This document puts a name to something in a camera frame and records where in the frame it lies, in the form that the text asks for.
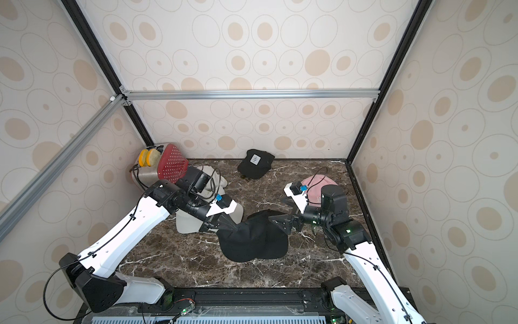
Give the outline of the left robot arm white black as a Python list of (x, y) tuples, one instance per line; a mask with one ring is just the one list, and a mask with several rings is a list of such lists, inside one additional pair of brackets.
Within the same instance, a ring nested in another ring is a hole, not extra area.
[(201, 170), (189, 167), (185, 180), (156, 181), (144, 191), (135, 208), (101, 239), (79, 255), (62, 257), (60, 269), (93, 313), (118, 304), (144, 304), (161, 311), (173, 306), (174, 288), (164, 279), (124, 275), (117, 272), (117, 267), (147, 233), (177, 211), (200, 220), (201, 232), (235, 228), (231, 214), (238, 204), (229, 195), (214, 193), (210, 202), (198, 196), (209, 180)]

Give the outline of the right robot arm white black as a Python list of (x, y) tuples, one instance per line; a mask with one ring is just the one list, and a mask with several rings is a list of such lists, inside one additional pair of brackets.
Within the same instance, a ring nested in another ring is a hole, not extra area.
[(301, 182), (288, 183), (284, 192), (294, 208), (288, 215), (272, 216), (271, 222), (286, 234), (300, 231), (306, 224), (322, 228), (325, 238), (355, 269), (372, 299), (365, 301), (347, 283), (335, 278), (324, 284), (331, 306), (353, 323), (425, 323), (380, 260), (368, 232), (350, 217), (342, 187), (323, 186), (318, 206), (310, 204), (309, 188)]

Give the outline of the pink LA cap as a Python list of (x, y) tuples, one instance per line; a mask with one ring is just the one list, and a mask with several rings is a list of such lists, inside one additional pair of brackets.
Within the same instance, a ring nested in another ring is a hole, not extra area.
[(326, 175), (315, 175), (302, 180), (302, 185), (308, 188), (308, 201), (311, 206), (321, 205), (321, 189), (326, 185), (337, 185)]

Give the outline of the black cap with white label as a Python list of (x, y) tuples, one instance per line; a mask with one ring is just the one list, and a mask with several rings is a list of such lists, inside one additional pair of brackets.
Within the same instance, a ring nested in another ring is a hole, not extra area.
[(252, 148), (247, 150), (246, 157), (237, 167), (237, 171), (245, 178), (258, 180), (271, 169), (274, 160), (274, 155)]

